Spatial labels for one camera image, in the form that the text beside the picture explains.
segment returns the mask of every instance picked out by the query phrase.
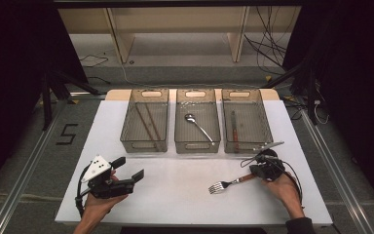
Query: metal utensil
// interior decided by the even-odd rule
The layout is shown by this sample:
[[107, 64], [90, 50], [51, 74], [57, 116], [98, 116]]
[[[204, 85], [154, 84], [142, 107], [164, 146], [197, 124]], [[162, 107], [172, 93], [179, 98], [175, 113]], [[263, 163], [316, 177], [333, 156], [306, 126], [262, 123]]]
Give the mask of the metal utensil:
[[189, 122], [189, 123], [194, 123], [196, 126], [197, 126], [197, 128], [199, 128], [205, 135], [206, 135], [206, 137], [211, 141], [211, 142], [213, 142], [213, 140], [211, 139], [211, 137], [206, 133], [206, 131], [202, 128], [202, 127], [200, 127], [200, 125], [199, 124], [197, 124], [197, 122], [196, 122], [196, 117], [194, 116], [194, 114], [186, 114], [185, 116], [184, 116], [184, 118], [187, 120], [187, 122]]
[[225, 181], [216, 182], [208, 189], [208, 192], [210, 192], [210, 194], [219, 193], [219, 192], [222, 192], [224, 189], [226, 189], [231, 184], [245, 182], [255, 177], [256, 175], [249, 174], [249, 175], [236, 178], [235, 180], [231, 182], [225, 182]]

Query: floor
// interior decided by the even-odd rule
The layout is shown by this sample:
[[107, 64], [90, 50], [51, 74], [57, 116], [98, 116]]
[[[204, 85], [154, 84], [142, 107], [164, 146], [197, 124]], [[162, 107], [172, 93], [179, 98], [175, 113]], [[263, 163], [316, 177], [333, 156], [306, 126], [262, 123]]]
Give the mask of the floor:
[[[260, 40], [262, 36], [254, 33], [248, 37]], [[280, 44], [285, 47], [288, 38], [289, 34], [284, 34]], [[268, 76], [276, 77], [274, 73], [282, 72], [258, 56], [248, 42], [244, 42], [240, 62], [232, 62], [224, 34], [139, 34], [124, 65], [118, 63], [109, 35], [71, 35], [71, 39], [90, 85], [101, 91], [146, 85], [257, 88], [266, 84]], [[268, 48], [264, 52], [273, 56]], [[288, 90], [291, 81], [276, 87], [281, 97], [291, 96]], [[13, 156], [0, 172], [0, 220], [6, 220], [1, 228], [4, 233], [74, 230], [74, 226], [56, 223], [54, 219], [103, 97], [80, 95], [82, 90], [68, 88], [75, 94], [74, 101], [56, 101], [53, 97], [55, 120], [48, 131], [42, 131], [43, 107], [37, 103]], [[312, 126], [306, 110], [290, 106], [290, 102], [286, 105], [335, 226], [340, 233], [374, 233], [374, 190], [352, 158], [331, 116], [326, 124]], [[325, 110], [319, 109], [318, 115], [324, 123]], [[67, 143], [71, 137], [65, 134], [75, 135], [70, 144]], [[8, 205], [6, 202], [11, 197], [16, 202]], [[357, 218], [355, 212], [363, 213]], [[268, 233], [286, 233], [282, 226], [265, 229]], [[119, 231], [119, 226], [100, 225], [95, 233]], [[317, 233], [338, 232], [330, 226], [318, 229]]]

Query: gray floor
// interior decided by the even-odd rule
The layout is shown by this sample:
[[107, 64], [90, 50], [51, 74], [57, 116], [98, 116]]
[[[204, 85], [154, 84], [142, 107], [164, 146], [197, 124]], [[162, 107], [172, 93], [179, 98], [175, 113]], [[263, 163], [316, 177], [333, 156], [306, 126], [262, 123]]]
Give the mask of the gray floor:
[[[81, 58], [86, 55], [108, 57], [108, 62], [96, 67], [85, 67], [89, 77], [102, 78], [111, 83], [91, 78], [90, 84], [101, 91], [139, 87], [139, 84], [169, 88], [186, 85], [211, 85], [212, 88], [259, 87], [266, 83], [265, 76], [270, 75], [257, 67], [257, 55], [248, 44], [244, 44], [241, 62], [231, 62], [226, 38], [222, 34], [139, 35], [134, 41], [129, 58], [129, 61], [133, 62], [127, 62], [123, 67], [116, 61], [109, 36], [71, 37]], [[97, 63], [86, 60], [83, 61], [83, 65], [91, 66], [91, 62]], [[262, 62], [263, 59], [260, 58], [259, 65], [263, 64]], [[281, 72], [280, 68], [273, 67], [266, 61], [264, 65], [272, 71]], [[277, 87], [278, 93], [281, 96], [289, 96], [290, 84], [291, 79], [280, 84]], [[73, 86], [69, 89], [71, 92], [80, 92]], [[5, 233], [72, 233], [73, 226], [56, 223], [54, 219], [101, 102], [101, 98], [96, 97], [74, 99], [78, 102], [70, 102], [64, 107], [54, 105], [54, 109], [59, 111], [56, 124], [36, 169], [9, 219]], [[289, 116], [293, 116], [296, 111], [296, 108], [289, 107]], [[43, 120], [43, 107], [37, 103], [31, 113], [28, 127], [19, 138], [18, 146], [0, 172], [0, 208], [12, 191], [29, 156], [34, 152], [40, 135], [43, 134]], [[299, 119], [293, 120], [292, 123], [334, 223], [341, 233], [359, 233], [305, 121]], [[57, 143], [70, 140], [70, 137], [61, 136], [67, 124], [77, 125], [67, 129], [68, 133], [76, 136], [72, 144], [59, 145]], [[374, 229], [374, 190], [360, 167], [352, 160], [349, 148], [331, 119], [325, 125], [318, 124], [318, 130], [337, 164], [343, 169], [345, 179]], [[283, 227], [265, 229], [268, 233], [286, 233]], [[119, 230], [119, 226], [100, 225], [95, 233], [119, 233]], [[318, 233], [337, 232], [333, 227], [326, 227], [318, 229]]]

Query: transparent plastic bin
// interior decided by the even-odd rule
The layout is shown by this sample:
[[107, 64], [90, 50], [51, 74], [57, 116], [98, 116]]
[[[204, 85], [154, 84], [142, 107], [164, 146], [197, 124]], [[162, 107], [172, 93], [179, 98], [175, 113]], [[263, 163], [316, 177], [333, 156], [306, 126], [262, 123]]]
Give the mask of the transparent plastic bin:
[[251, 154], [273, 137], [260, 90], [222, 90], [226, 153]]
[[128, 153], [167, 152], [168, 89], [132, 90], [120, 141]]
[[[186, 120], [187, 114], [195, 116], [196, 123], [212, 141], [198, 126]], [[214, 89], [177, 90], [174, 133], [177, 153], [217, 153], [220, 139]]]

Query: sleeve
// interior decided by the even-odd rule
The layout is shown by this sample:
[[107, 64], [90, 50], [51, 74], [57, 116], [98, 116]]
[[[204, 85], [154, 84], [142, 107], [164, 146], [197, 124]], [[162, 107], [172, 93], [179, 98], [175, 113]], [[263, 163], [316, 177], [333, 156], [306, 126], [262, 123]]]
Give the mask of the sleeve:
[[300, 217], [286, 222], [288, 234], [315, 234], [312, 220], [308, 217]]

